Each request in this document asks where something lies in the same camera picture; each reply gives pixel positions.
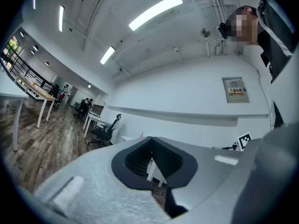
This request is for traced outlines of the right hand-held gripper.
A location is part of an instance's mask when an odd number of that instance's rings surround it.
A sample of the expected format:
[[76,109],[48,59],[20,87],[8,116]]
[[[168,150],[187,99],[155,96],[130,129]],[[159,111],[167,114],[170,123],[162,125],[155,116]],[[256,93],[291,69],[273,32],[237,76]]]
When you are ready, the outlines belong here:
[[237,141],[232,146],[215,146],[214,149],[223,149],[230,151],[244,151],[247,143],[252,140],[251,134],[249,132],[239,136]]

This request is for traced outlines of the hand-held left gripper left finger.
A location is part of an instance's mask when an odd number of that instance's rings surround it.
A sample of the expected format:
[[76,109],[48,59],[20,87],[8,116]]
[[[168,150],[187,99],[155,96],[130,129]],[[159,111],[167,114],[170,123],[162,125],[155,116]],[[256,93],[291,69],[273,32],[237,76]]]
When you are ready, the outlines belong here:
[[151,191],[126,187],[112,172],[114,156],[136,144],[129,140],[85,153],[34,191],[50,211],[51,223],[167,223],[170,217]]

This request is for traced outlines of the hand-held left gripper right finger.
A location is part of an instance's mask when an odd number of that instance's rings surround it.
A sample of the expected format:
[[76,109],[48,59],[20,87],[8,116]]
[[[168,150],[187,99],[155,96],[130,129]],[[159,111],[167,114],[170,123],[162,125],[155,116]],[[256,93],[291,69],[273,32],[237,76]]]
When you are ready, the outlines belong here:
[[188,211],[212,194],[238,163],[241,152],[153,137],[151,155],[166,181],[165,211]]

